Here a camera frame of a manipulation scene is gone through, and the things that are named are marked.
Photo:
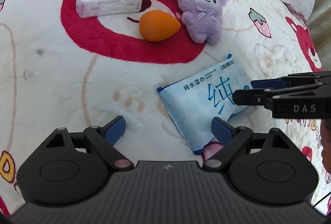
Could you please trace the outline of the blue wet wipes pack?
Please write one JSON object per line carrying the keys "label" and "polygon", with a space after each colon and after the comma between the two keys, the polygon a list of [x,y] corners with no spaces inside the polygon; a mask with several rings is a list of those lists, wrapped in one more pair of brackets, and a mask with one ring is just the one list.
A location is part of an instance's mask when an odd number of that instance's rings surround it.
{"label": "blue wet wipes pack", "polygon": [[180,134],[192,152],[199,155],[214,138],[212,119],[227,121],[246,109],[236,105],[232,95],[236,90],[251,88],[241,65],[229,54],[223,62],[157,91]]}

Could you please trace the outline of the purple plush toy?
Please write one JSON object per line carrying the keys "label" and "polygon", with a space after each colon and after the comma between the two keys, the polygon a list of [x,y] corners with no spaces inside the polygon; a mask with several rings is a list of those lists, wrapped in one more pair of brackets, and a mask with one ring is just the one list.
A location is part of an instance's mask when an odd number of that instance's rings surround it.
{"label": "purple plush toy", "polygon": [[191,39],[217,44],[222,38],[223,7],[229,0],[177,0],[181,21]]}

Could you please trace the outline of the white bear print blanket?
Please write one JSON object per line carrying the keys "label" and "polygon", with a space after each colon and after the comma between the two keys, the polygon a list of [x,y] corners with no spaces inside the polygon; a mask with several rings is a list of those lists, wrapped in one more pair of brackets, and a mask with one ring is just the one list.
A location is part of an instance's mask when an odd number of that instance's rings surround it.
{"label": "white bear print blanket", "polygon": [[157,93],[232,54],[249,79],[315,71],[323,55],[305,21],[280,0],[229,0],[223,36],[196,44],[186,28],[148,42],[140,14],[82,19],[76,0],[2,0],[1,212],[24,202],[16,175],[30,153],[57,127],[80,132],[116,116],[127,127],[116,148],[133,161],[209,158],[210,142],[194,154]]}

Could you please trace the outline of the orange makeup sponge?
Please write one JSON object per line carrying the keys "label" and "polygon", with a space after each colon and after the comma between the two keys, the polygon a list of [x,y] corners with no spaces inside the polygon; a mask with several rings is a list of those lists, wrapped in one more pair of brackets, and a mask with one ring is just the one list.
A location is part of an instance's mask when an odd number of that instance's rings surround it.
{"label": "orange makeup sponge", "polygon": [[152,10],[143,14],[139,19],[139,33],[147,41],[159,42],[173,36],[181,24],[171,14]]}

